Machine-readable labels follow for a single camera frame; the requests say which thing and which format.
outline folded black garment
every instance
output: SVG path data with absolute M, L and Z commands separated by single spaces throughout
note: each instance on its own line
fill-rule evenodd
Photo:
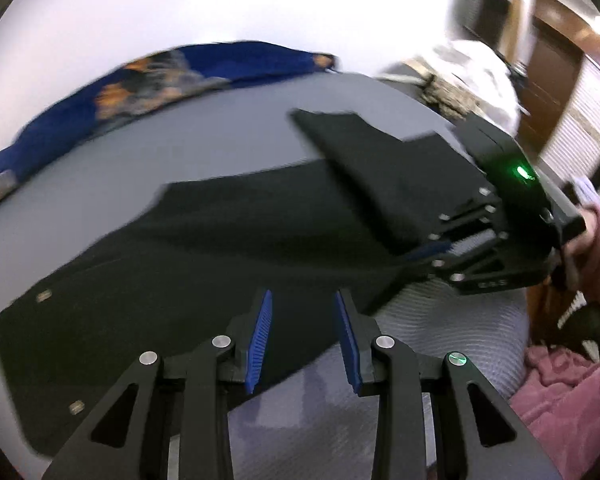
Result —
M 401 142 L 353 113 L 295 110 L 291 117 L 365 199 L 371 225 L 394 253 L 425 243 L 440 226 L 440 213 L 453 216 L 490 186 L 439 135 Z
M 387 134 L 360 134 L 353 126 L 342 124 L 349 140 L 346 132 L 334 134 L 337 142 L 325 136 L 335 170 L 318 160 L 170 185 L 147 213 L 0 313 L 2 369 L 22 431 L 37 452 L 55 455 L 142 352 L 190 351 L 246 312 L 260 286 L 272 290 L 274 305 L 261 391 L 336 341 L 331 313 L 338 288 L 351 288 L 357 306 L 372 312 L 413 279 L 399 253 L 422 242 L 429 208 L 437 215 L 444 204 L 397 202 L 409 200 L 410 192 L 430 196 L 433 184 L 422 175 L 439 160 L 461 159 L 460 174 L 450 180 L 488 183 L 436 135 L 387 143 Z M 397 148 L 404 148 L 408 163 L 395 156 Z M 418 156 L 410 158 L 410 150 Z M 371 223 L 370 204 L 377 209 Z M 383 223 L 388 227 L 380 230 L 398 243 L 379 237 Z M 76 400 L 85 409 L 72 415 Z

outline white cloth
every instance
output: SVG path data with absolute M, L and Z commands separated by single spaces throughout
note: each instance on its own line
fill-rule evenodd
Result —
M 417 61 L 480 99 L 484 117 L 510 135 L 518 130 L 518 98 L 509 69 L 480 41 L 457 40 L 422 53 Z

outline blue fabric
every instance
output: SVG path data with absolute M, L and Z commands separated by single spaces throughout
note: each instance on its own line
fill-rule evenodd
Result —
M 0 152 L 0 174 L 17 185 L 94 134 L 167 104 L 332 68 L 334 58 L 260 41 L 187 45 L 122 66 L 34 118 Z

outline white wall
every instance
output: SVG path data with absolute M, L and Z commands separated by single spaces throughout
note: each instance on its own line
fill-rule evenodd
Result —
M 15 0 L 0 20 L 0 149 L 115 66 L 179 44 L 264 40 L 367 74 L 458 33 L 463 0 Z

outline metal pivot pin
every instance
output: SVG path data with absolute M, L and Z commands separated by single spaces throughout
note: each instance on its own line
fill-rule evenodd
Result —
M 381 335 L 378 338 L 376 338 L 376 344 L 380 348 L 391 348 L 392 346 L 395 345 L 395 341 L 394 341 L 393 337 L 389 337 L 387 335 Z
M 227 348 L 231 344 L 231 338 L 227 335 L 217 335 L 212 339 L 211 344 L 216 348 Z
M 449 362 L 455 366 L 463 366 L 466 364 L 466 356 L 460 352 L 451 352 Z
M 152 365 L 158 360 L 158 354 L 155 352 L 144 352 L 140 356 L 140 362 L 143 365 Z

